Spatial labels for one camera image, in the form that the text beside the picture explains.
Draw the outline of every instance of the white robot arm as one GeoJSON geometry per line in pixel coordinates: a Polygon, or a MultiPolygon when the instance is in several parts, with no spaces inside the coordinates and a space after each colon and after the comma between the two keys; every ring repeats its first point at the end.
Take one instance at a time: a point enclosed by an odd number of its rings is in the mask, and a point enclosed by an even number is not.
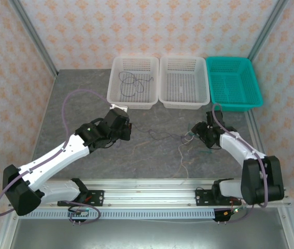
{"type": "MultiPolygon", "coordinates": [[[[244,199],[246,203],[260,204],[265,200],[265,185],[259,159],[267,178],[268,200],[281,200],[284,197],[284,185],[279,160],[275,156],[266,156],[245,142],[233,127],[226,127],[226,133],[215,121],[212,112],[207,112],[207,122],[199,122],[192,132],[208,147],[214,144],[229,152],[242,167],[241,179],[220,179],[212,186],[215,201],[222,197],[244,199]]],[[[215,111],[215,118],[225,126],[221,111],[215,111]]]]}
{"type": "Polygon", "coordinates": [[[3,173],[3,189],[23,175],[5,193],[17,214],[26,215],[41,203],[62,200],[84,202],[88,190],[80,179],[74,178],[60,184],[49,184],[46,181],[98,148],[107,148],[108,144],[111,146],[117,139],[129,141],[131,128],[127,108],[112,105],[104,119],[98,118],[83,124],[65,143],[44,156],[19,168],[8,166],[3,173]]]}

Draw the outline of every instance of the mesh basket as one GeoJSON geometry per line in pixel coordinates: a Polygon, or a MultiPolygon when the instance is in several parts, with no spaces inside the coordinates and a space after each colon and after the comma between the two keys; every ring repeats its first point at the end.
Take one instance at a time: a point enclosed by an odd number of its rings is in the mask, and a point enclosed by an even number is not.
{"type": "Polygon", "coordinates": [[[211,99],[222,110],[244,112],[263,104],[253,66],[247,58],[209,57],[211,99]]]}
{"type": "Polygon", "coordinates": [[[199,109],[210,102],[205,60],[201,57],[162,57],[159,100],[166,108],[199,109]]]}
{"type": "Polygon", "coordinates": [[[158,101],[159,61],[156,57],[115,57],[107,100],[130,109],[150,109],[158,101]]]}

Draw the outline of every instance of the orange floral pattern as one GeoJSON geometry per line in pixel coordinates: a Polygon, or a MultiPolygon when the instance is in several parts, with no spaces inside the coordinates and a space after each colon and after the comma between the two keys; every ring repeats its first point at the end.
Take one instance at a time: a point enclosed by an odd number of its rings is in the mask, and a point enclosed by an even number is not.
{"type": "Polygon", "coordinates": [[[264,97],[264,106],[254,110],[260,132],[268,151],[280,159],[294,199],[294,1],[289,1],[253,64],[264,97]]]}
{"type": "MultiPolygon", "coordinates": [[[[47,8],[56,11],[58,6],[53,2],[47,8]]],[[[56,36],[49,39],[59,42],[56,36]]],[[[9,1],[0,0],[0,189],[6,166],[31,159],[52,82],[9,1]]]]}
{"type": "Polygon", "coordinates": [[[247,57],[277,0],[22,2],[55,66],[85,69],[129,54],[247,57]]]}

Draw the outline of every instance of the cable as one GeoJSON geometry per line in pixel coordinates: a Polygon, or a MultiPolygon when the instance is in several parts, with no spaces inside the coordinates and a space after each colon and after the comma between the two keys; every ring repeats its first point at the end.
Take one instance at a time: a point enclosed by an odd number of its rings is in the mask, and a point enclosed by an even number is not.
{"type": "Polygon", "coordinates": [[[240,217],[238,219],[235,219],[235,220],[229,220],[226,223],[236,223],[236,222],[239,222],[239,221],[241,221],[243,219],[246,219],[247,217],[249,217],[251,215],[253,209],[254,209],[254,205],[251,206],[251,208],[246,212],[246,214],[244,216],[242,216],[242,217],[240,217]]]}
{"type": "MultiPolygon", "coordinates": [[[[79,222],[79,225],[90,224],[90,223],[93,223],[93,222],[95,222],[95,221],[97,221],[97,220],[99,220],[99,219],[101,218],[101,215],[102,215],[102,214],[101,214],[101,211],[100,211],[98,208],[96,208],[96,207],[94,207],[94,206],[92,206],[92,205],[88,205],[88,204],[84,204],[84,203],[78,203],[78,202],[74,202],[74,201],[64,201],[64,202],[66,202],[66,203],[68,203],[68,204],[73,204],[73,205],[79,206],[79,208],[82,207],[82,206],[86,206],[86,207],[88,207],[88,208],[94,209],[94,210],[98,213],[97,218],[95,218],[95,219],[91,219],[91,220],[87,220],[87,221],[85,221],[85,222],[79,222]]],[[[69,215],[69,221],[70,221],[71,223],[73,223],[73,225],[75,224],[75,220],[73,220],[72,217],[73,217],[73,215],[79,210],[79,208],[78,208],[76,211],[72,212],[72,213],[69,215]]]]}
{"type": "MultiPolygon", "coordinates": [[[[83,201],[83,203],[86,204],[87,201],[89,201],[91,198],[92,198],[92,196],[88,196],[88,197],[83,201]]],[[[77,206],[79,206],[79,205],[73,205],[73,206],[70,206],[67,210],[68,210],[69,212],[74,212],[75,210],[72,210],[72,209],[73,209],[73,208],[76,208],[77,206]]]]}
{"type": "Polygon", "coordinates": [[[124,96],[124,97],[133,97],[135,96],[135,94],[137,93],[142,93],[145,91],[145,88],[144,86],[142,85],[141,81],[144,81],[144,82],[148,82],[150,83],[150,81],[152,80],[153,81],[153,77],[151,77],[150,79],[139,79],[139,78],[136,78],[134,74],[130,73],[130,72],[125,72],[125,71],[122,71],[118,74],[118,77],[119,77],[119,80],[121,81],[121,84],[120,84],[120,93],[124,96]],[[129,77],[126,77],[125,79],[121,79],[120,77],[120,74],[122,73],[126,73],[126,74],[130,74],[131,76],[129,77]],[[132,82],[126,82],[127,79],[134,79],[132,82]],[[133,85],[134,86],[134,94],[132,95],[125,95],[123,92],[122,92],[122,86],[123,85],[133,85]],[[141,85],[142,87],[142,91],[138,91],[138,84],[141,85]]]}
{"type": "MultiPolygon", "coordinates": [[[[22,177],[24,177],[25,175],[27,175],[28,173],[36,170],[37,168],[41,167],[42,165],[46,164],[47,162],[50,162],[52,159],[56,158],[67,146],[68,144],[68,141],[69,141],[69,129],[68,129],[68,125],[66,123],[66,120],[65,120],[65,106],[66,106],[66,103],[67,103],[67,100],[75,93],[77,92],[90,92],[90,93],[93,93],[94,95],[98,96],[100,99],[102,99],[106,104],[110,105],[110,103],[101,95],[99,95],[97,92],[93,91],[93,90],[89,90],[89,89],[77,89],[77,90],[74,90],[73,92],[69,93],[66,98],[64,99],[64,102],[63,102],[63,105],[62,105],[62,120],[63,120],[63,124],[64,124],[64,127],[65,127],[65,131],[66,131],[66,140],[63,144],[63,147],[58,150],[53,156],[49,157],[47,160],[37,164],[36,166],[33,166],[29,169],[29,171],[25,171],[23,173],[21,173],[20,175],[18,175],[16,178],[14,178],[9,184],[7,184],[7,186],[3,189],[3,191],[0,193],[0,200],[1,198],[3,197],[3,195],[7,192],[7,190],[12,187],[12,185],[14,183],[16,183],[18,180],[20,180],[22,177]]],[[[10,212],[14,211],[14,209],[9,209],[3,213],[0,213],[0,216],[4,216],[10,212]]]]}
{"type": "Polygon", "coordinates": [[[136,126],[136,124],[132,124],[139,132],[143,132],[143,133],[148,133],[149,134],[149,136],[152,138],[152,139],[154,139],[154,140],[156,140],[156,141],[161,141],[161,140],[163,140],[163,139],[167,139],[167,138],[169,138],[169,137],[172,137],[172,138],[174,138],[174,139],[184,139],[185,138],[185,136],[186,135],[184,135],[184,136],[180,136],[180,135],[177,135],[177,134],[171,134],[171,133],[168,133],[168,132],[166,132],[166,131],[161,131],[161,132],[158,132],[158,131],[154,131],[154,130],[152,130],[152,129],[149,129],[149,130],[147,130],[147,131],[143,131],[143,130],[141,130],[140,128],[138,128],[137,126],[136,126]],[[152,134],[151,133],[156,133],[156,134],[162,134],[162,133],[164,133],[164,134],[167,134],[168,136],[165,136],[165,137],[162,137],[161,139],[158,139],[158,138],[155,138],[155,137],[153,137],[152,136],[152,134]]]}
{"type": "Polygon", "coordinates": [[[194,139],[194,136],[192,136],[192,138],[191,138],[190,140],[186,140],[187,142],[185,142],[185,143],[183,143],[183,144],[180,144],[180,145],[178,146],[178,150],[179,150],[179,153],[180,153],[180,155],[181,155],[180,166],[179,166],[178,171],[177,171],[177,172],[176,172],[171,178],[173,178],[174,176],[176,176],[176,174],[178,174],[178,172],[180,171],[181,166],[184,167],[185,170],[186,170],[186,173],[187,173],[187,177],[186,177],[186,179],[185,179],[182,183],[180,183],[180,185],[183,184],[185,181],[187,181],[187,179],[188,179],[188,177],[189,177],[188,170],[187,170],[186,166],[183,165],[183,159],[184,159],[184,157],[183,157],[183,153],[181,153],[180,147],[183,146],[183,145],[187,145],[187,144],[190,143],[193,139],[194,139]]]}
{"type": "Polygon", "coordinates": [[[221,148],[211,148],[211,147],[207,147],[208,149],[221,149],[221,148]]]}
{"type": "Polygon", "coordinates": [[[155,220],[155,219],[127,219],[127,220],[140,220],[143,222],[162,222],[162,223],[178,223],[178,224],[198,224],[209,222],[209,220],[204,220],[202,222],[171,222],[169,220],[155,220]]]}
{"type": "Polygon", "coordinates": [[[215,107],[216,106],[219,106],[220,108],[220,111],[221,111],[221,105],[218,104],[218,103],[215,103],[213,105],[213,109],[212,109],[212,113],[213,113],[213,117],[214,117],[214,120],[215,122],[219,125],[219,127],[225,131],[227,134],[229,134],[231,137],[233,137],[234,139],[238,140],[240,143],[242,143],[258,160],[258,162],[260,163],[260,167],[261,167],[261,171],[262,171],[262,175],[263,175],[263,184],[264,184],[264,204],[261,205],[261,204],[258,204],[261,208],[265,208],[267,205],[268,205],[268,182],[267,182],[267,175],[265,173],[265,168],[264,168],[264,165],[263,165],[263,162],[260,158],[260,156],[255,152],[255,150],[253,150],[250,145],[242,140],[240,137],[237,137],[235,136],[234,134],[232,134],[231,132],[229,132],[224,126],[222,126],[222,124],[217,120],[216,118],[216,114],[215,114],[215,107]]]}
{"type": "Polygon", "coordinates": [[[109,149],[110,147],[112,147],[115,144],[115,142],[112,142],[111,145],[107,146],[107,147],[103,147],[103,149],[109,149]]]}

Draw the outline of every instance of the gray marble surface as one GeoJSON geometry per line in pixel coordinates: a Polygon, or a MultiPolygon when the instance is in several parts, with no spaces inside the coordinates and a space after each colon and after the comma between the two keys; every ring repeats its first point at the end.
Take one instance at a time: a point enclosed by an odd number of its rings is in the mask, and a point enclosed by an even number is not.
{"type": "MultiPolygon", "coordinates": [[[[60,70],[37,141],[34,159],[52,150],[65,140],[61,106],[68,93],[75,89],[92,89],[106,97],[110,70],[60,70]]],[[[167,109],[158,102],[150,110],[128,111],[131,122],[139,129],[166,131],[184,135],[198,120],[205,119],[211,104],[199,110],[167,109]]],[[[76,93],[66,105],[66,120],[71,133],[81,124],[104,117],[108,106],[90,93],[76,93]]],[[[224,113],[224,121],[235,127],[251,143],[244,113],[224,113]]],[[[161,139],[166,134],[154,134],[161,139]]],[[[109,149],[99,149],[81,158],[53,178],[115,179],[115,178],[186,178],[180,166],[179,138],[156,141],[148,133],[132,129],[130,141],[117,142],[109,149]]],[[[189,178],[241,177],[241,167],[225,150],[209,150],[199,140],[181,146],[183,163],[189,178]]]]}

